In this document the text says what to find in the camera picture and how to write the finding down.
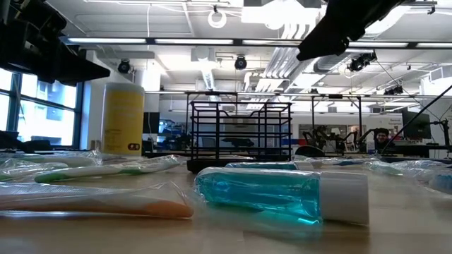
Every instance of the wooden table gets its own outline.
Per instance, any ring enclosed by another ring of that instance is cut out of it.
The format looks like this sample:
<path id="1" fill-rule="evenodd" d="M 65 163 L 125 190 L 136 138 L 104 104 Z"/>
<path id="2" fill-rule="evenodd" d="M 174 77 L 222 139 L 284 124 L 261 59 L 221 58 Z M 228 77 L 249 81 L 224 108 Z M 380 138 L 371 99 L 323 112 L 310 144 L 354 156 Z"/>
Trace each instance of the wooden table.
<path id="1" fill-rule="evenodd" d="M 366 173 L 368 227 L 335 222 L 265 224 L 229 212 L 206 211 L 193 220 L 3 213 L 0 253 L 452 253 L 452 199 L 441 199 L 399 177 Z M 193 179 L 179 167 L 66 184 L 139 188 L 173 181 L 187 191 Z"/>

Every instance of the blue liquid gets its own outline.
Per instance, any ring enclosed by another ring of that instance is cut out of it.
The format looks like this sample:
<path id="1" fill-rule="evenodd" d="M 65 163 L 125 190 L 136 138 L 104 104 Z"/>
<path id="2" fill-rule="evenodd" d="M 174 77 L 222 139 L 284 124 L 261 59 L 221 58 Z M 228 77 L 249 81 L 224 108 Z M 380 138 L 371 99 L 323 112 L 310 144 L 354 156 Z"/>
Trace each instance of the blue liquid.
<path id="1" fill-rule="evenodd" d="M 207 168 L 195 178 L 196 192 L 207 202 L 251 207 L 321 219 L 316 172 Z"/>
<path id="2" fill-rule="evenodd" d="M 229 163 L 226 167 L 243 168 L 243 169 L 285 169 L 298 170 L 293 162 L 236 162 Z"/>

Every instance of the security camera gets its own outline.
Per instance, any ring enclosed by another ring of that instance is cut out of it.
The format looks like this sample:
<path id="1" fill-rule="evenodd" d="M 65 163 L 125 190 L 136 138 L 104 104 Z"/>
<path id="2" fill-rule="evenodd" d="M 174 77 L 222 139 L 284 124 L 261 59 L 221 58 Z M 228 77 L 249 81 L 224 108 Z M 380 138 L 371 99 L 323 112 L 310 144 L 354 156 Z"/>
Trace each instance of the security camera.
<path id="1" fill-rule="evenodd" d="M 122 74 L 129 74 L 132 72 L 132 66 L 130 65 L 130 59 L 122 59 L 121 63 L 118 65 L 118 72 Z"/>
<path id="2" fill-rule="evenodd" d="M 237 70 L 243 70 L 246 68 L 246 59 L 245 56 L 238 56 L 237 60 L 235 61 L 235 68 Z"/>

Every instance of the blue bottle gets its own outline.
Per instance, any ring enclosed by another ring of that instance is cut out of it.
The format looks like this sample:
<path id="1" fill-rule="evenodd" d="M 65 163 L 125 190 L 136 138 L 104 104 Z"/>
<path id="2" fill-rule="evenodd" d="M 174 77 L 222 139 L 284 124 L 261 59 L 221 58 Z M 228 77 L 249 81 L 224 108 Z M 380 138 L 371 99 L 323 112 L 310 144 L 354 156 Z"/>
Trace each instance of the blue bottle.
<path id="1" fill-rule="evenodd" d="M 308 219 L 369 223 L 367 176 L 335 172 L 209 167 L 195 178 L 206 202 Z"/>

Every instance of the computer monitor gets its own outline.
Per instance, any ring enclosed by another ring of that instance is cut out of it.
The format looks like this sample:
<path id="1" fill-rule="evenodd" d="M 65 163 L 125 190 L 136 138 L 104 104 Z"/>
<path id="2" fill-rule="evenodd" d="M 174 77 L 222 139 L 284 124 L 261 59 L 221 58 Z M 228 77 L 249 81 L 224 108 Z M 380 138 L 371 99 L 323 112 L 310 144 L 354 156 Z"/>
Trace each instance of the computer monitor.
<path id="1" fill-rule="evenodd" d="M 143 133 L 158 134 L 158 126 L 160 124 L 160 113 L 145 112 L 143 117 Z"/>
<path id="2" fill-rule="evenodd" d="M 402 111 L 402 121 L 405 125 L 409 120 L 415 117 L 417 113 L 410 112 L 407 109 Z M 432 133 L 430 131 L 430 115 L 420 114 L 406 129 L 403 131 L 403 135 L 409 139 L 430 139 Z"/>

